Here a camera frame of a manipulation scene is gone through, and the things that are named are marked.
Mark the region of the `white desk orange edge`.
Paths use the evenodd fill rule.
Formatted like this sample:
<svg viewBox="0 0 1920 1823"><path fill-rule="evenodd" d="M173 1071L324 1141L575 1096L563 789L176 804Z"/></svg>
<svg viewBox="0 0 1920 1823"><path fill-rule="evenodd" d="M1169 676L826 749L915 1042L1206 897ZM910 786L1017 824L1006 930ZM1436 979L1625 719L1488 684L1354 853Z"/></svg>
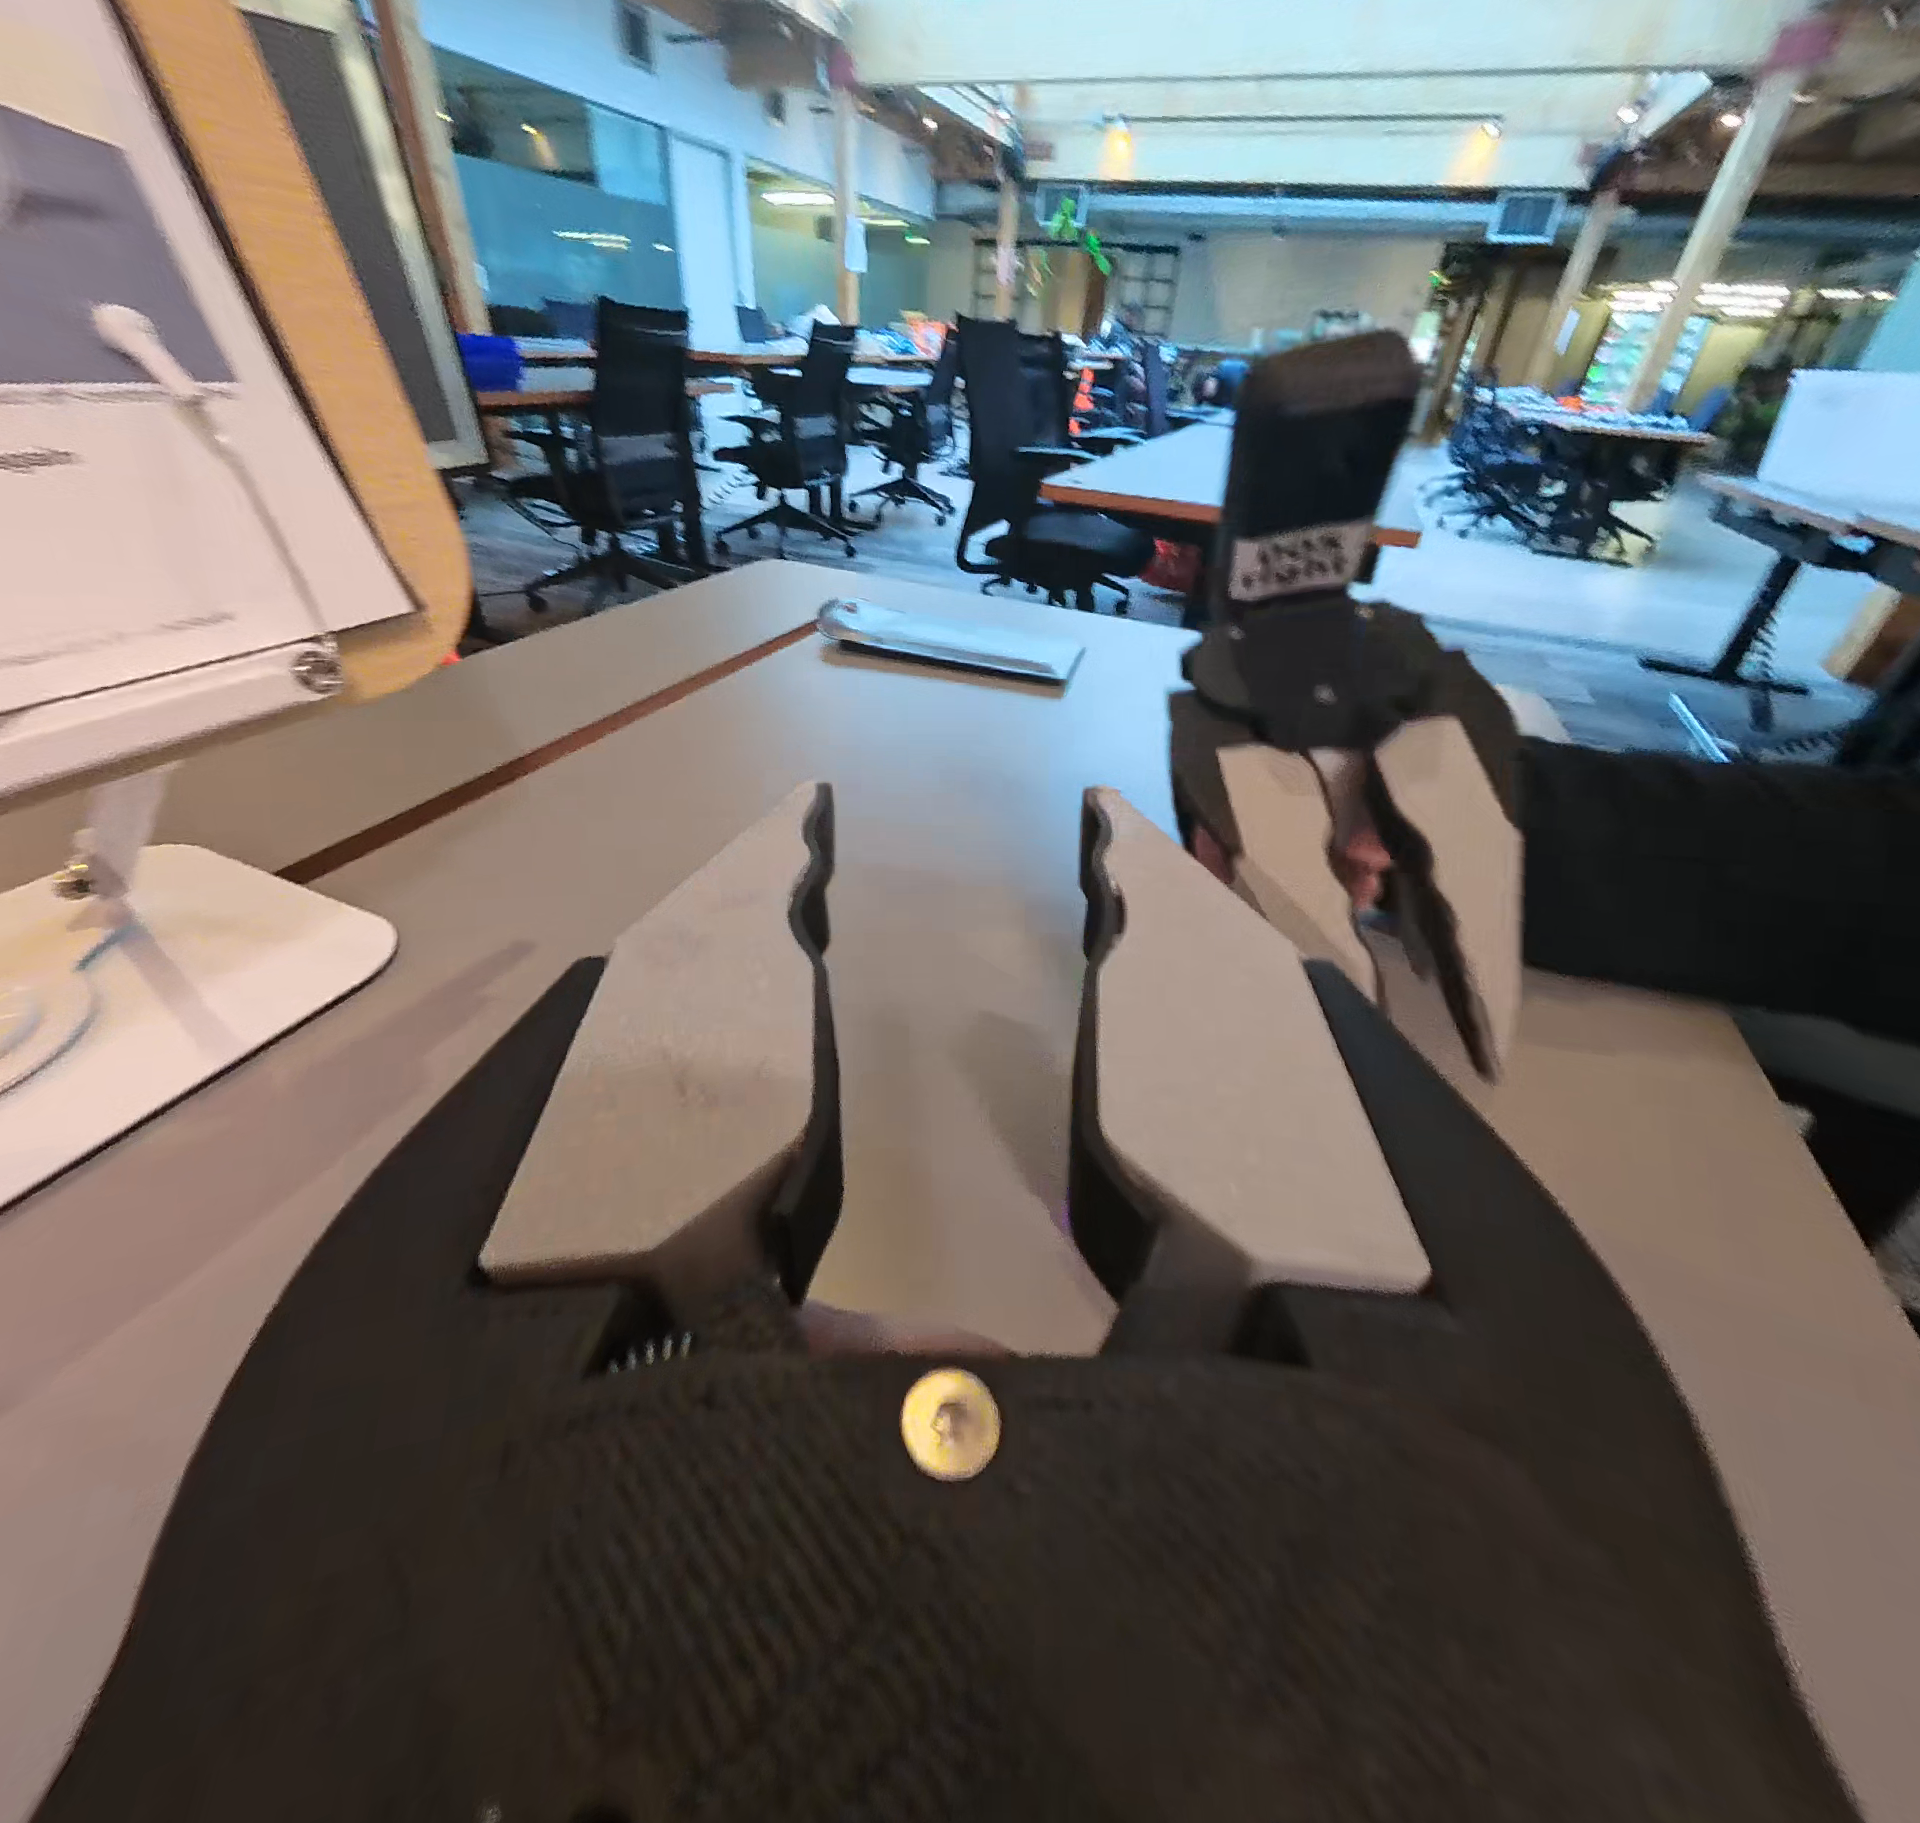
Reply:
<svg viewBox="0 0 1920 1823"><path fill-rule="evenodd" d="M1158 537L1251 537L1272 532L1278 514L1306 514L1311 493L1334 486L1316 442L1280 442L1247 467L1234 463L1239 450L1227 424L1202 421L1069 467L1044 479L1037 497L1057 509L1141 518Z"/></svg>

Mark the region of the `person's right hand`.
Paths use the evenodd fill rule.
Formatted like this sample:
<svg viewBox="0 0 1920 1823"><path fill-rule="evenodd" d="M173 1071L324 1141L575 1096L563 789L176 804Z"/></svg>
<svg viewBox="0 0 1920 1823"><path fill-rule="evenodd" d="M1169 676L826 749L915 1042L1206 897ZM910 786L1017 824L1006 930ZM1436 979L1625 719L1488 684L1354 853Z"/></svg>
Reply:
<svg viewBox="0 0 1920 1823"><path fill-rule="evenodd" d="M1336 807L1329 865L1356 920L1372 920L1387 908L1396 857L1366 798L1351 798Z"/></svg>

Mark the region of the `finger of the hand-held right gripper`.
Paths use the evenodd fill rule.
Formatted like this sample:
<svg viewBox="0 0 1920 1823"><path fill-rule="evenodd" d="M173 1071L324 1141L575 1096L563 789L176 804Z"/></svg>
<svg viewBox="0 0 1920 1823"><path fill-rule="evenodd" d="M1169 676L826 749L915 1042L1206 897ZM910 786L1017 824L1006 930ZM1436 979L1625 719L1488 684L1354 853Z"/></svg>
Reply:
<svg viewBox="0 0 1920 1823"><path fill-rule="evenodd" d="M1246 741L1226 748L1218 767L1236 830L1236 892L1304 959L1330 963L1381 1003L1381 966L1336 871L1336 807L1316 759Z"/></svg>
<svg viewBox="0 0 1920 1823"><path fill-rule="evenodd" d="M1372 753L1368 809L1396 910L1484 1080L1504 1073L1523 995L1523 837L1456 717L1405 722Z"/></svg>

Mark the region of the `grey partition panel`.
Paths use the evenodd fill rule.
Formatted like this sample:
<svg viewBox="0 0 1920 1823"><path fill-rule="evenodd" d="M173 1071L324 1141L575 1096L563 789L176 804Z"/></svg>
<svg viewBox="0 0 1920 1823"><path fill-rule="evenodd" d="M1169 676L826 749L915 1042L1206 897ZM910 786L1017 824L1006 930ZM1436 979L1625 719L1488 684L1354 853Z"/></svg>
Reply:
<svg viewBox="0 0 1920 1823"><path fill-rule="evenodd" d="M345 248L428 460L488 465L421 201L357 0L233 0Z"/></svg>

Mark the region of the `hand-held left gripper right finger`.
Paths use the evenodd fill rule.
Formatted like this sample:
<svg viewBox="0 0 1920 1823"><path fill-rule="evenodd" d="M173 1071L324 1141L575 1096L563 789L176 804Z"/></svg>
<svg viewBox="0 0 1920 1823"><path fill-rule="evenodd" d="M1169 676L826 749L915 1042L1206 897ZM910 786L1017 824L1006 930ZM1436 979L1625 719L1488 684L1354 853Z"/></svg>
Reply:
<svg viewBox="0 0 1920 1823"><path fill-rule="evenodd" d="M1428 1251L1310 962L1125 797L1080 802L1069 1234L1105 1346L1233 1346L1272 1293L1420 1297Z"/></svg>

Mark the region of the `silver metal object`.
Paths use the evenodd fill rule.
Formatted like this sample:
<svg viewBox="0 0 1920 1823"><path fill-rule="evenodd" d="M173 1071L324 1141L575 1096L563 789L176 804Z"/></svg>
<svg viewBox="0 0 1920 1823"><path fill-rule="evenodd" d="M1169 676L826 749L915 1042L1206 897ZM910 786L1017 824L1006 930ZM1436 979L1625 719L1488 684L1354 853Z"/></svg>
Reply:
<svg viewBox="0 0 1920 1823"><path fill-rule="evenodd" d="M849 654L952 667L1014 683L1068 687L1084 648L1055 635L1025 635L989 626L941 620L867 600L836 597L814 614L814 630Z"/></svg>

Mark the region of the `white board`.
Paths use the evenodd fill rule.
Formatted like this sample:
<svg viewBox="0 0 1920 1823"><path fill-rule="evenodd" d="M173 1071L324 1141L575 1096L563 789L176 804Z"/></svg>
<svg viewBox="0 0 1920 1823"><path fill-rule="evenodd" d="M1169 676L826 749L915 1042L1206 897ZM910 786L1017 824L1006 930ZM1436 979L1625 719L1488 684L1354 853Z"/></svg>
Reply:
<svg viewBox="0 0 1920 1823"><path fill-rule="evenodd" d="M1919 373L1794 373L1758 479L1851 514L1919 502Z"/></svg>

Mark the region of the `group of dark office chairs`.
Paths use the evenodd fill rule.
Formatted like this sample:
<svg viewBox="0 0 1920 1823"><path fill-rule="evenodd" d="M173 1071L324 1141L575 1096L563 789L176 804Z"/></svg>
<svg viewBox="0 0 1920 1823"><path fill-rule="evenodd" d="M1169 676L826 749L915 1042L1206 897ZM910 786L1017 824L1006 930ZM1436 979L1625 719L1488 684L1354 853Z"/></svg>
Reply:
<svg viewBox="0 0 1920 1823"><path fill-rule="evenodd" d="M1509 396L1485 375L1465 385L1447 465L1419 506L1458 532L1491 524L1536 556L1637 568L1659 536L1635 509L1667 494L1675 455L1662 427Z"/></svg>

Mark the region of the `black office chair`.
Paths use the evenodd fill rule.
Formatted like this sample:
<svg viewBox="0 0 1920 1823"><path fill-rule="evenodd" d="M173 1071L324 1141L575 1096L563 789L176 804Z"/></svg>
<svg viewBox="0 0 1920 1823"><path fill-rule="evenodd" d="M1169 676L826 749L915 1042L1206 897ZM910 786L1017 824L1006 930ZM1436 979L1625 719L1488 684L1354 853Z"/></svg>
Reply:
<svg viewBox="0 0 1920 1823"><path fill-rule="evenodd" d="M588 586L593 612L631 586L678 588L711 572L687 323L679 307L599 299L586 419L571 432L551 421L534 438L544 467L511 493L520 514L556 512L580 543L571 563L527 582L530 611L544 612L549 591L563 585Z"/></svg>
<svg viewBox="0 0 1920 1823"><path fill-rule="evenodd" d="M856 343L856 325L814 321L799 371L776 392L774 406L732 417L743 440L711 458L746 468L762 507L707 532L717 556L729 554L730 537L755 537L768 521L779 540L809 532L837 541L847 556L856 556L856 529L840 509L849 465L845 394Z"/></svg>
<svg viewBox="0 0 1920 1823"><path fill-rule="evenodd" d="M1119 614L1155 554L1152 540L1111 514L1044 497L1044 484L1090 460L1071 440L1064 340L1010 318L957 317L950 344L968 406L971 499L953 560L982 591L1022 588L1051 605Z"/></svg>

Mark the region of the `person's right forearm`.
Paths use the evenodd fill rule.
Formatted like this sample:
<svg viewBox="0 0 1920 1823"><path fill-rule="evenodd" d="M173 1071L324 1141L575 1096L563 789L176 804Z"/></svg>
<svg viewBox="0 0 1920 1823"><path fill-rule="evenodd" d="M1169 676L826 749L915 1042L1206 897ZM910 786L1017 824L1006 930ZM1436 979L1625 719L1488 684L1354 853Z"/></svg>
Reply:
<svg viewBox="0 0 1920 1823"><path fill-rule="evenodd" d="M1523 963L1919 1041L1915 771L1522 738Z"/></svg>

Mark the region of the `black leg standing desk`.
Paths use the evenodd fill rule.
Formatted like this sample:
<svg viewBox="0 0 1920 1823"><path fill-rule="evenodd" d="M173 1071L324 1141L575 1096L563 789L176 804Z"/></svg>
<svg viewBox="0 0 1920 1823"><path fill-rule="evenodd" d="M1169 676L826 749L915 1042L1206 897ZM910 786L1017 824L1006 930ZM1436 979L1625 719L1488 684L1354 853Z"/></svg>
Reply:
<svg viewBox="0 0 1920 1823"><path fill-rule="evenodd" d="M1758 725L1772 722L1777 697L1806 696L1809 683L1772 669L1772 631L1789 586L1800 572L1848 572L1869 577L1895 600L1919 596L1915 524L1895 514L1862 514L1850 499L1821 501L1804 491L1780 488L1760 478L1705 474L1710 518L1770 552L1760 586L1747 600L1714 658L1675 659L1639 654L1650 675L1713 683L1751 699Z"/></svg>

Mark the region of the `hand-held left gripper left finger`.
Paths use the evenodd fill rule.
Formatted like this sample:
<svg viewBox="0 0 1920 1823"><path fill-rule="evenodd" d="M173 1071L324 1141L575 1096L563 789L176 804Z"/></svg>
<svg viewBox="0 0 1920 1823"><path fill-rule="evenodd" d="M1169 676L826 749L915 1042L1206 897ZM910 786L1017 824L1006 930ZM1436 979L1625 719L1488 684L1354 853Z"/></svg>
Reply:
<svg viewBox="0 0 1920 1823"><path fill-rule="evenodd" d="M480 1248L491 1283L805 1300L843 1209L833 861L833 789L804 781L618 937Z"/></svg>

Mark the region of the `printed instruction sheet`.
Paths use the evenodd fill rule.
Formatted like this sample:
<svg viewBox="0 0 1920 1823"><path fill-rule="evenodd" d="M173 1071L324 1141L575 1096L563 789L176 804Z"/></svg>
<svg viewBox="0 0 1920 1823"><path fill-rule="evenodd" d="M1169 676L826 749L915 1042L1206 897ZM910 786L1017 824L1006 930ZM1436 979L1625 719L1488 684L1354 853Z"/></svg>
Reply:
<svg viewBox="0 0 1920 1823"><path fill-rule="evenodd" d="M4 709L416 611L109 0L3 9Z"/></svg>

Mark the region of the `white document stand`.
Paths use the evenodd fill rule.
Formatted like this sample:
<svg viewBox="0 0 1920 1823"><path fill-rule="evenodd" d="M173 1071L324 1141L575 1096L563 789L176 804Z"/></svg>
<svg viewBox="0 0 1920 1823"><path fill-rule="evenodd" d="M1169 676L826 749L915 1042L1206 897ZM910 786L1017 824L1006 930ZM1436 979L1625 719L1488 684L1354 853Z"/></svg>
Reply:
<svg viewBox="0 0 1920 1823"><path fill-rule="evenodd" d="M393 923L157 842L157 819L185 756L416 683L469 593L442 473L233 0L109 4L416 611L12 711L3 658L4 809L81 794L61 867L4 889L4 1207L393 962Z"/></svg>

